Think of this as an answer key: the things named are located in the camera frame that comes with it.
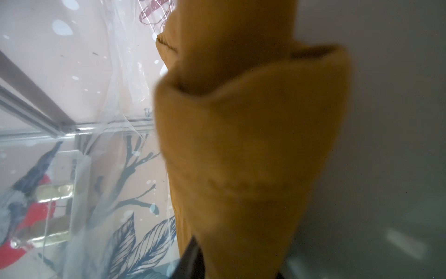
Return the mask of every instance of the yellow cloth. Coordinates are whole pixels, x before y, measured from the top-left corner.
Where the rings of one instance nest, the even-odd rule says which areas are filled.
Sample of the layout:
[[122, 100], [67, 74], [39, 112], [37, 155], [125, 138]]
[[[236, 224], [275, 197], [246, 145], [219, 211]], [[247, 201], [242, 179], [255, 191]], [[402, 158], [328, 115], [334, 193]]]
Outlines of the yellow cloth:
[[211, 279], [274, 278], [339, 131], [350, 61], [293, 42], [295, 1], [180, 0], [155, 94], [182, 254]]

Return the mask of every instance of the leaf drawing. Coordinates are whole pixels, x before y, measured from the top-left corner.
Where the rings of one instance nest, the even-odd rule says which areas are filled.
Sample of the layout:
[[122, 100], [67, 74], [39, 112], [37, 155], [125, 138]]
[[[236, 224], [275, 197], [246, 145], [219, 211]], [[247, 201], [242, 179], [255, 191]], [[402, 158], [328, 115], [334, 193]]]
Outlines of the leaf drawing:
[[155, 267], [166, 255], [175, 238], [175, 217], [157, 224], [132, 251], [119, 278], [143, 273]]
[[169, 279], [169, 278], [164, 274], [154, 271], [153, 269], [149, 269], [148, 271], [139, 273], [131, 277], [127, 277], [126, 279]]
[[130, 252], [135, 246], [135, 227], [133, 214], [130, 218], [111, 236], [104, 250], [102, 278], [116, 279], [120, 274], [121, 267], [127, 260]]

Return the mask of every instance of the plastic wrap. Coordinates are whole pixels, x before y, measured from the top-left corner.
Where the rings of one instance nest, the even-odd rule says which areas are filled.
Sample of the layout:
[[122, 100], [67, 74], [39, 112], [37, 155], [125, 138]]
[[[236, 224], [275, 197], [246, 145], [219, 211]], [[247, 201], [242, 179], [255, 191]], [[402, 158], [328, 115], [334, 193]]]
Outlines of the plastic wrap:
[[[59, 139], [0, 143], [5, 177], [0, 195], [18, 191], [14, 193], [21, 197], [0, 200], [0, 218], [8, 220], [0, 224], [6, 235], [0, 247], [0, 278], [167, 278], [179, 256], [151, 91], [166, 72], [154, 39], [174, 3], [103, 0], [93, 8], [75, 0], [62, 4], [67, 12], [82, 13], [86, 7], [96, 9], [95, 20], [100, 15], [109, 63], [88, 71], [105, 69], [110, 79], [106, 90], [97, 89], [105, 96], [89, 126]], [[76, 32], [82, 36], [81, 28], [72, 28]], [[35, 82], [45, 87], [41, 80]], [[44, 155], [50, 150], [54, 158]], [[38, 164], [42, 156], [47, 169]], [[33, 172], [33, 166], [39, 171]], [[27, 191], [14, 186], [31, 180]]]

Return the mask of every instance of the fold in fabric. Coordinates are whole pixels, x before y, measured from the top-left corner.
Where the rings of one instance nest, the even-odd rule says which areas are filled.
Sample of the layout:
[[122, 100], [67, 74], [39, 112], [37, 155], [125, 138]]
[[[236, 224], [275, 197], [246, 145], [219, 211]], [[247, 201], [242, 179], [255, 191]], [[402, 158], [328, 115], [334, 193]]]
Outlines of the fold in fabric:
[[[271, 18], [295, 10], [294, 1], [280, 4]], [[339, 132], [351, 69], [341, 46], [293, 42], [294, 12], [250, 34], [264, 14], [241, 5], [179, 1], [157, 39], [169, 72], [156, 89], [155, 117], [180, 253], [194, 235], [208, 278], [271, 279]], [[232, 17], [242, 13], [241, 23]], [[228, 39], [234, 26], [245, 37]]]

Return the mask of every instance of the metal frame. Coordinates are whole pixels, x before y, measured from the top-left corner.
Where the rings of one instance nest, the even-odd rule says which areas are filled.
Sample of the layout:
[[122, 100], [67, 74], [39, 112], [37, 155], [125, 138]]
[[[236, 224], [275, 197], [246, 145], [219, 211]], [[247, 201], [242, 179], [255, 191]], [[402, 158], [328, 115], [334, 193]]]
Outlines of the metal frame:
[[141, 119], [124, 119], [109, 123], [75, 123], [16, 64], [0, 51], [0, 78], [24, 96], [37, 109], [0, 85], [0, 109], [29, 124], [34, 129], [0, 131], [0, 143], [11, 141], [53, 141], [74, 139], [94, 133], [153, 131], [150, 110]]
[[52, 137], [65, 135], [65, 133], [54, 121], [28, 105], [22, 99], [15, 96], [1, 85], [0, 108], [29, 124], [35, 129], [43, 131]]
[[[83, 123], [71, 127], [73, 133], [66, 133], [58, 136], [58, 140], [74, 139], [79, 135], [92, 135], [94, 133], [151, 133], [155, 130], [153, 119], [130, 119], [126, 121], [114, 121], [111, 123]], [[0, 144], [11, 141], [54, 141], [54, 138], [47, 132], [38, 130], [21, 130], [14, 131], [14, 133], [0, 133]]]
[[0, 51], [0, 77], [38, 110], [48, 116], [56, 126], [65, 129], [75, 122], [42, 91], [16, 64]]

